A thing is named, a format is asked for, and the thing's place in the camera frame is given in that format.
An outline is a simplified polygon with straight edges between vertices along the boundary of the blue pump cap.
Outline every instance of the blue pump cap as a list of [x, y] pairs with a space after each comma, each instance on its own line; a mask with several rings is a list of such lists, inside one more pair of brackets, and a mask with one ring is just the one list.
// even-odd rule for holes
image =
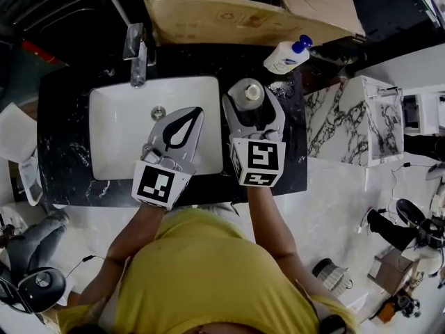
[[305, 50], [305, 48], [310, 47], [312, 47], [312, 40], [309, 38], [308, 35], [301, 35], [300, 40], [292, 45], [292, 51], [300, 54]]

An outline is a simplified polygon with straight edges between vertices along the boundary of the sink drain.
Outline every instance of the sink drain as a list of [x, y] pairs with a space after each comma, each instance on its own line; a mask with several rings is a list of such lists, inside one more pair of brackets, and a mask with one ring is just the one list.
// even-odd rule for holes
[[152, 110], [152, 119], [158, 121], [162, 119], [167, 113], [162, 106], [155, 106]]

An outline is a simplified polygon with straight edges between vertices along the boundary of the black marble countertop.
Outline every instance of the black marble countertop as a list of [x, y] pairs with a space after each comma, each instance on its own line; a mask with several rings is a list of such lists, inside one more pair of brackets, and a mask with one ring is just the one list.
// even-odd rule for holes
[[[250, 45], [171, 45], [157, 50], [158, 78], [215, 76], [220, 95], [243, 77], [258, 79], [277, 96], [286, 124], [283, 176], [274, 195], [307, 189], [305, 104], [298, 68], [286, 76], [269, 73], [263, 60], [270, 47]], [[40, 85], [38, 157], [44, 199], [65, 205], [135, 207], [132, 180], [99, 181], [93, 177], [88, 128], [89, 94], [94, 88], [127, 83], [130, 62], [67, 67], [48, 74]], [[176, 205], [245, 202], [229, 159], [229, 128], [221, 105], [223, 172], [192, 177]]]

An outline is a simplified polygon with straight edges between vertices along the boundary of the soap bottle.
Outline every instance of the soap bottle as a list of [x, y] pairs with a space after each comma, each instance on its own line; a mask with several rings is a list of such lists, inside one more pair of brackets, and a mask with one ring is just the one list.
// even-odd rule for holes
[[297, 42], [280, 42], [263, 65], [272, 73], [286, 74], [309, 59], [310, 47], [312, 40], [307, 35], [301, 35]]

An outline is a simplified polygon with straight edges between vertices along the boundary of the yellow shirt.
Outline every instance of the yellow shirt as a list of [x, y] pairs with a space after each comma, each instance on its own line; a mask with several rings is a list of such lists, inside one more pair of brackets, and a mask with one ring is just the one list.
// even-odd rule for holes
[[[340, 304], [312, 299], [356, 327]], [[62, 333], [81, 324], [89, 307], [61, 311]], [[265, 334], [318, 332], [311, 304], [262, 247], [218, 216], [187, 209], [164, 222], [156, 241], [131, 262], [114, 333], [183, 334], [211, 322], [244, 324]]]

